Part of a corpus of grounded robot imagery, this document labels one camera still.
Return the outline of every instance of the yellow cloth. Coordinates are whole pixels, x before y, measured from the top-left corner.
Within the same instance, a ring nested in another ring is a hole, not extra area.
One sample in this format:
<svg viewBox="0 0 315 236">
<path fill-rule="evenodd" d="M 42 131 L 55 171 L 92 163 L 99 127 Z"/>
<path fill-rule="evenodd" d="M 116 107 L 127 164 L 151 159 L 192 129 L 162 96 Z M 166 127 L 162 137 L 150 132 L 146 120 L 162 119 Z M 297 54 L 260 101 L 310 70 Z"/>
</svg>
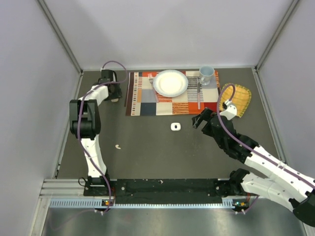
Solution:
<svg viewBox="0 0 315 236">
<path fill-rule="evenodd" d="M 231 95 L 233 93 L 233 87 L 230 86 L 227 88 L 226 91 L 224 91 L 224 94 L 222 95 L 222 99 L 220 101 L 220 109 L 222 109 L 222 104 L 223 102 L 225 102 L 226 100 L 230 99 Z M 238 117 L 242 117 L 244 112 L 246 111 L 250 101 L 252 98 L 252 92 L 241 85 L 235 85 L 235 94 L 234 97 L 232 99 L 232 102 L 234 103 L 234 105 L 237 108 L 237 116 Z"/>
</svg>

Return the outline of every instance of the plate rim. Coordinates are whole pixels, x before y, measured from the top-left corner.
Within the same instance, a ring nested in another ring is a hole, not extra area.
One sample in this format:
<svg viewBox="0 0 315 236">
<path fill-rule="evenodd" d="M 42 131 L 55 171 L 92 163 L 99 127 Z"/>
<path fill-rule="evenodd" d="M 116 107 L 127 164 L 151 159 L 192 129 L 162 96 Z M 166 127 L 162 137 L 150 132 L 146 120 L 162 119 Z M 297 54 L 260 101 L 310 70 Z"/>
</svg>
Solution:
<svg viewBox="0 0 315 236">
<path fill-rule="evenodd" d="M 156 80 L 156 78 L 157 78 L 159 75 L 164 74 L 164 73 L 167 73 L 167 72 L 176 72 L 176 73 L 178 73 L 178 74 L 181 74 L 182 77 L 185 78 L 185 82 L 186 82 L 186 84 L 185 84 L 185 86 L 184 86 L 185 89 L 180 90 L 180 92 L 177 92 L 175 95 L 165 95 L 165 93 L 163 94 L 163 92 L 160 93 L 161 90 L 158 89 L 159 86 L 157 86 L 157 80 Z M 179 71 L 179 70 L 163 70 L 163 71 L 159 72 L 159 73 L 155 76 L 155 78 L 154 78 L 154 80 L 153 80 L 153 87 L 154 87 L 154 89 L 156 90 L 156 92 L 157 92 L 158 94 L 160 94 L 160 95 L 162 95 L 162 96 L 164 96 L 164 97 L 177 97 L 177 96 L 183 94 L 183 93 L 187 90 L 187 88 L 188 88 L 188 78 L 187 78 L 187 76 L 186 76 L 183 72 L 181 72 L 181 71 Z"/>
</svg>

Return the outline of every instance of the cup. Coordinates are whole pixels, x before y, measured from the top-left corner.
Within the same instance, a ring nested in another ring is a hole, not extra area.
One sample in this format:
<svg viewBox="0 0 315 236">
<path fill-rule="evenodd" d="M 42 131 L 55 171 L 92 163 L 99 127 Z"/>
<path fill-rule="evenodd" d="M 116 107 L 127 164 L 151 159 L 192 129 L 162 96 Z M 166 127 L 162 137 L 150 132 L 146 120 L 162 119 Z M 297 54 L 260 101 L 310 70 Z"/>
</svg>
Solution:
<svg viewBox="0 0 315 236">
<path fill-rule="evenodd" d="M 211 66 L 203 66 L 199 70 L 199 82 L 201 85 L 208 85 L 211 80 L 215 80 L 215 70 Z"/>
</svg>

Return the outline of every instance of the wall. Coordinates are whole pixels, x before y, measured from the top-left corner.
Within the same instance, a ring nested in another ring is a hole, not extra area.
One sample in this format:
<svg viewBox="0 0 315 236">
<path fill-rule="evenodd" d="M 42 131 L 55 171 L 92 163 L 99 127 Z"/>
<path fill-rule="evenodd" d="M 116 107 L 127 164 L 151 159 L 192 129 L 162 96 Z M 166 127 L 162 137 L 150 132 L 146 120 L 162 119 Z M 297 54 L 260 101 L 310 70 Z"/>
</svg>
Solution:
<svg viewBox="0 0 315 236">
<path fill-rule="evenodd" d="M 0 235 L 23 236 L 79 77 L 36 1 L 3 1 L 0 22 Z"/>
<path fill-rule="evenodd" d="M 302 0 L 261 69 L 289 163 L 315 177 L 315 1 Z"/>
<path fill-rule="evenodd" d="M 291 0 L 46 3 L 82 68 L 137 69 L 256 65 Z"/>
</svg>

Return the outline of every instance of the plate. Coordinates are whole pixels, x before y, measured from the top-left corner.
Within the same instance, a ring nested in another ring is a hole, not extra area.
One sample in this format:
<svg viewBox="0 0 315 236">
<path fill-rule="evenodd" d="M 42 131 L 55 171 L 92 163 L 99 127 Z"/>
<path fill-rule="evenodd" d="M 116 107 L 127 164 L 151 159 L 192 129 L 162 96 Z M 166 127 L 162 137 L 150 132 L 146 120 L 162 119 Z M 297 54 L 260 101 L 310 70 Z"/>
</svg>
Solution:
<svg viewBox="0 0 315 236">
<path fill-rule="evenodd" d="M 176 97 L 186 91 L 188 79 L 178 70 L 164 70 L 154 78 L 153 87 L 162 96 Z"/>
</svg>

